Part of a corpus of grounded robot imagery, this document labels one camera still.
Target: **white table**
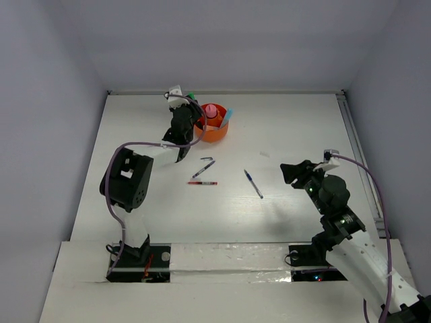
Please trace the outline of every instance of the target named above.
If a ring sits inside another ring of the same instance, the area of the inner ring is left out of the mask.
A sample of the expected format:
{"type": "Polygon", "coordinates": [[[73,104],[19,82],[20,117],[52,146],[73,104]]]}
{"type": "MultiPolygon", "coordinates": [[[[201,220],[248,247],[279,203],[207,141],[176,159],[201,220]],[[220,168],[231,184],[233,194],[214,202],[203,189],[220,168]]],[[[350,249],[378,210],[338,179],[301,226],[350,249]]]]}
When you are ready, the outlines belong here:
{"type": "MultiPolygon", "coordinates": [[[[306,193],[284,184],[279,165],[319,162],[327,148],[353,157],[335,96],[197,99],[234,109],[226,138],[199,143],[184,161],[153,172],[139,208],[153,243],[181,243],[172,245],[171,283],[107,283],[104,278],[109,258],[104,245],[120,238],[98,192],[108,161],[125,141],[159,141],[171,119],[162,96],[109,96],[72,238],[62,244],[41,322],[362,323],[362,298],[349,282],[289,283],[290,267],[283,263],[288,246],[280,243],[310,241],[322,228],[306,193]],[[220,184],[186,185],[203,165],[199,158],[207,156],[217,162],[201,177],[220,184]]],[[[350,207],[384,251],[357,167],[343,162],[333,173],[347,182],[350,207]]],[[[412,283],[399,242],[392,246],[395,268],[412,283]]],[[[370,319],[376,321],[372,313],[370,319]]]]}
{"type": "MultiPolygon", "coordinates": [[[[155,243],[302,242],[322,231],[319,214],[305,192],[285,185],[279,165],[323,160],[334,148],[353,157],[335,95],[201,95],[201,104],[233,108],[228,134],[215,144],[199,143],[180,163],[152,172],[139,208],[155,243]],[[189,186],[190,176],[212,156],[201,175],[218,186],[189,186]],[[247,169],[262,191],[246,179],[247,169]]],[[[118,223],[106,209],[99,184],[113,151],[126,141],[160,142],[171,113],[163,96],[109,96],[71,240],[117,242],[118,223]]],[[[333,171],[346,182],[349,205],[374,239],[377,233],[356,166],[342,162],[333,171]]]]}
{"type": "MultiPolygon", "coordinates": [[[[393,264],[413,279],[398,240],[393,264]]],[[[376,242],[385,253],[385,241],[376,242]]],[[[40,323],[363,323],[347,281],[290,282],[287,244],[174,244],[171,283],[107,283],[102,242],[63,242],[40,323]]],[[[371,322],[377,319],[369,311],[371,322]]]]}

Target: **blue marker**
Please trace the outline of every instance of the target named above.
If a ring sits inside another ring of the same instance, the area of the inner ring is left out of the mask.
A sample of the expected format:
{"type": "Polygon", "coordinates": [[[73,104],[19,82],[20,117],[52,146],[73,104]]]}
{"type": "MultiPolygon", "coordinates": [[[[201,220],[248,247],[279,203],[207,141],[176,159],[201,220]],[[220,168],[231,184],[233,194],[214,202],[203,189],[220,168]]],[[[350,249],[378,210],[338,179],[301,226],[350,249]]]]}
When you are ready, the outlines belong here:
{"type": "Polygon", "coordinates": [[[232,114],[234,113],[233,109],[228,109],[228,111],[226,111],[226,114],[224,115],[222,124],[220,125],[219,129],[223,128],[224,126],[226,126],[226,124],[228,123],[230,117],[232,116],[232,114]]]}

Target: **cable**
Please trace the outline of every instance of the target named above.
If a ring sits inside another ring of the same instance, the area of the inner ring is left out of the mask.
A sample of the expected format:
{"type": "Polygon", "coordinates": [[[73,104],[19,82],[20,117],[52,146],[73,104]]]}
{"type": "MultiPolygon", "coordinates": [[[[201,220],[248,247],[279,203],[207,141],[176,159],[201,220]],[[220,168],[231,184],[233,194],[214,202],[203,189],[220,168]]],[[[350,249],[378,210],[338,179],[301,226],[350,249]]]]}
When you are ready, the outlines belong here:
{"type": "Polygon", "coordinates": [[[368,313],[366,311],[366,300],[364,299],[364,316],[365,316],[365,322],[370,323],[370,320],[368,319],[368,313]]]}
{"type": "Polygon", "coordinates": [[[207,115],[205,114],[205,111],[202,109],[202,107],[199,105],[199,103],[197,103],[196,100],[193,100],[187,96],[180,96],[178,94],[167,94],[167,98],[170,96],[174,96],[175,98],[182,98],[182,99],[186,99],[187,101],[189,101],[190,104],[194,104],[196,107],[198,107],[198,109],[200,109],[204,119],[205,119],[205,125],[203,126],[203,131],[201,133],[201,135],[199,136],[198,139],[196,139],[195,141],[193,141],[192,143],[188,143],[186,145],[174,145],[174,144],[161,144],[161,143],[147,143],[145,141],[130,141],[128,143],[123,143],[122,145],[120,145],[117,149],[115,149],[114,154],[112,155],[109,164],[108,164],[108,169],[106,170],[106,175],[105,175],[105,187],[104,187],[104,192],[105,192],[105,199],[106,199],[106,206],[108,207],[108,211],[109,213],[112,215],[112,217],[114,219],[116,219],[116,221],[118,223],[120,223],[121,226],[121,243],[120,243],[120,250],[117,254],[117,257],[115,258],[112,266],[109,268],[108,273],[106,274],[107,276],[109,276],[112,272],[112,270],[115,268],[115,266],[117,265],[118,261],[120,260],[121,254],[123,253],[124,250],[124,246],[125,246],[125,240],[126,240],[126,225],[124,223],[124,221],[122,219],[120,219],[114,212],[114,209],[112,208],[112,205],[110,203],[110,196],[109,196],[109,176],[112,170],[112,165],[114,163],[115,158],[117,157],[117,155],[119,154],[119,152],[126,146],[130,146],[130,145],[144,145],[144,146],[155,146],[155,147],[171,147],[171,148],[188,148],[191,146],[196,145],[198,142],[200,142],[200,140],[202,140],[203,136],[205,135],[205,132],[207,130],[207,115]]]}
{"type": "MultiPolygon", "coordinates": [[[[362,165],[361,163],[357,162],[354,159],[344,157],[341,155],[337,155],[335,153],[332,154],[332,157],[347,160],[348,162],[351,162],[351,163],[361,167],[363,170],[365,170],[368,173],[368,175],[370,175],[372,181],[374,182],[374,185],[376,186],[376,189],[377,189],[378,196],[380,197],[380,205],[382,207],[382,213],[383,213],[383,225],[385,227],[385,235],[386,235],[386,247],[387,247],[387,252],[388,252],[388,293],[386,295],[385,308],[383,309],[382,315],[380,316],[378,321],[379,321],[379,323],[385,323],[387,316],[388,316],[389,306],[391,304],[391,298],[392,298],[392,275],[391,275],[392,250],[391,250],[391,238],[389,236],[389,224],[388,224],[388,219],[387,219],[387,215],[386,215],[386,211],[385,211],[385,205],[383,204],[383,195],[382,195],[380,188],[378,187],[376,178],[371,174],[370,170],[365,165],[362,165]]],[[[365,316],[365,321],[367,321],[367,323],[369,323],[368,314],[366,311],[366,300],[365,299],[364,299],[364,316],[365,316]]]]}

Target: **blue pen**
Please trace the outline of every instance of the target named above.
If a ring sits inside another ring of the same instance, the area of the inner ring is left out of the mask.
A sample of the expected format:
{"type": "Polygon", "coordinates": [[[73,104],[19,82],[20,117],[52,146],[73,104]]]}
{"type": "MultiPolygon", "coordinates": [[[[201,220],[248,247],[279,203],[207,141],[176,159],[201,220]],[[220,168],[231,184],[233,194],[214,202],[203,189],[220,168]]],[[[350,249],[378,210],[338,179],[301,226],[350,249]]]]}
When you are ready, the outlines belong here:
{"type": "Polygon", "coordinates": [[[221,129],[224,126],[226,126],[226,124],[229,122],[229,119],[230,119],[230,117],[232,116],[233,113],[234,113],[233,109],[228,109],[228,111],[226,111],[226,114],[224,115],[222,124],[220,125],[219,129],[221,129]]]}
{"type": "Polygon", "coordinates": [[[244,170],[244,173],[245,173],[245,176],[247,176],[247,178],[248,178],[248,180],[250,181],[250,183],[251,183],[251,184],[253,185],[253,187],[255,188],[256,193],[259,195],[259,197],[260,197],[261,199],[263,199],[263,195],[262,195],[261,191],[257,188],[257,186],[256,186],[255,182],[253,182],[253,179],[251,178],[250,174],[249,174],[246,170],[244,170]]]}

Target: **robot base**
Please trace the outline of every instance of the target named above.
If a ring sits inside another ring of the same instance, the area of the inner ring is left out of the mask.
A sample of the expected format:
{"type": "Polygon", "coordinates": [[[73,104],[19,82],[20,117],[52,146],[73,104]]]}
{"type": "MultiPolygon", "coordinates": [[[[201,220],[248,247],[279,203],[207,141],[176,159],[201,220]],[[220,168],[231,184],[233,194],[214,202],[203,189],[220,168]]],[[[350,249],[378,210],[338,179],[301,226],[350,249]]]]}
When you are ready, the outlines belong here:
{"type": "MultiPolygon", "coordinates": [[[[117,253],[120,246],[113,247],[117,253]]],[[[109,267],[114,263],[110,259],[109,267]]],[[[170,245],[151,245],[150,238],[140,248],[125,246],[112,272],[106,277],[111,283],[168,283],[170,281],[170,245]]]]}

